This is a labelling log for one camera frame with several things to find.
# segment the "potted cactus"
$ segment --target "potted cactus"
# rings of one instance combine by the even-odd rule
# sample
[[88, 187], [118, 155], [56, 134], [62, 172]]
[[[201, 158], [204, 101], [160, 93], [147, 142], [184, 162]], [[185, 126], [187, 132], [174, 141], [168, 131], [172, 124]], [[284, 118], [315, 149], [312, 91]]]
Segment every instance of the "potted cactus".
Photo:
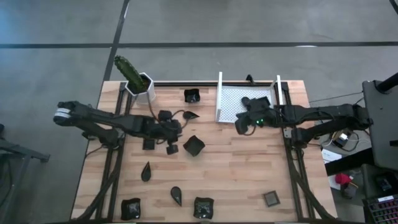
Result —
[[127, 80], [126, 90], [137, 98], [138, 103], [148, 103], [147, 94], [150, 101], [155, 99], [154, 81], [146, 73], [138, 73], [123, 56], [117, 55], [114, 64]]

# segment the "plant pot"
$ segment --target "plant pot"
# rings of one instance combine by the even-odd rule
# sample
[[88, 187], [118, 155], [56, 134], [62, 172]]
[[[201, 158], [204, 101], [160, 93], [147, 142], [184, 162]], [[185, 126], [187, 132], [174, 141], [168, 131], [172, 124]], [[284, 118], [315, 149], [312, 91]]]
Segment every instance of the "plant pot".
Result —
[[135, 97], [137, 98], [136, 102], [141, 103], [141, 104], [148, 104], [147, 93], [149, 94], [150, 102], [152, 102], [156, 98], [156, 95], [155, 95], [155, 84], [154, 84], [154, 81], [145, 72], [140, 73], [140, 75], [149, 80], [149, 86], [148, 86], [148, 89], [147, 89], [146, 92], [133, 94], [132, 91], [128, 87], [129, 82], [126, 82], [126, 86], [125, 87], [126, 87], [126, 90], [132, 95], [133, 99]]

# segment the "concrete floor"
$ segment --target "concrete floor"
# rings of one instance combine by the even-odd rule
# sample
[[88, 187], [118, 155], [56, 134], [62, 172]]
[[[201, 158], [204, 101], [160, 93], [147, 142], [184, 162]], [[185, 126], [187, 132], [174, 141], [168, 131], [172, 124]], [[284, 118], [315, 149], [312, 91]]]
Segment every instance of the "concrete floor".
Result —
[[[0, 0], [1, 44], [113, 43], [124, 0]], [[120, 43], [398, 41], [388, 0], [130, 0]], [[51, 154], [33, 162], [15, 223], [68, 220], [87, 141], [52, 122], [59, 101], [96, 106], [111, 49], [0, 49], [0, 123], [6, 139]], [[155, 80], [304, 80], [311, 100], [361, 91], [398, 71], [398, 47], [118, 49]], [[112, 70], [110, 80], [122, 80]], [[312, 103], [354, 103], [361, 95]], [[358, 206], [340, 200], [343, 219]]]

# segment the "wooden tabletop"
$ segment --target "wooden tabletop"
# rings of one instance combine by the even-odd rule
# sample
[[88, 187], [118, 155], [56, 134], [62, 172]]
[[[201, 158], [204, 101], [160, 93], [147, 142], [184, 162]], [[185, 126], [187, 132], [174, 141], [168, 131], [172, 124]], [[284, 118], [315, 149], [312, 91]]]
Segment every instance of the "wooden tabletop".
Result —
[[[292, 104], [309, 106], [304, 82], [288, 81], [288, 84]], [[156, 145], [154, 151], [143, 151], [142, 139], [127, 136], [114, 221], [120, 220], [122, 200], [140, 198], [142, 212], [138, 222], [199, 222], [193, 217], [195, 197], [215, 200], [212, 222], [296, 221], [281, 130], [257, 128], [252, 136], [240, 136], [234, 124], [215, 122], [216, 87], [199, 88], [201, 100], [196, 104], [184, 103], [183, 91], [188, 88], [191, 87], [156, 87], [156, 99], [152, 103], [155, 114], [159, 110], [189, 110], [200, 116], [183, 130], [178, 140], [179, 153], [168, 156], [166, 143]], [[114, 113], [118, 90], [119, 82], [104, 82], [98, 109]], [[150, 115], [147, 106], [137, 104], [131, 114]], [[184, 122], [181, 113], [176, 118]], [[313, 123], [301, 126], [308, 128]], [[206, 144], [196, 157], [182, 146], [193, 135]], [[99, 146], [99, 142], [90, 142], [88, 152]], [[106, 150], [101, 149], [85, 160], [72, 218], [81, 215], [98, 193], [105, 158]], [[141, 172], [148, 161], [152, 177], [143, 182]], [[319, 147], [308, 146], [304, 161], [312, 192], [336, 217]], [[170, 196], [174, 186], [182, 190], [182, 207]], [[267, 207], [262, 195], [273, 190], [279, 196], [280, 205]], [[300, 198], [305, 209], [302, 192]], [[106, 197], [104, 217], [108, 200]]]

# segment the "cactus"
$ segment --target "cactus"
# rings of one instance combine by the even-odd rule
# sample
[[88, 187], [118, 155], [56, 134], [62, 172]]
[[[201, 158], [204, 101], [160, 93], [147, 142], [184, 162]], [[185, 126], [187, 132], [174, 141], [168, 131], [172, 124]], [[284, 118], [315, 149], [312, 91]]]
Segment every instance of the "cactus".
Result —
[[128, 87], [134, 94], [147, 91], [147, 85], [144, 80], [126, 58], [117, 55], [114, 58], [114, 64], [129, 82]]

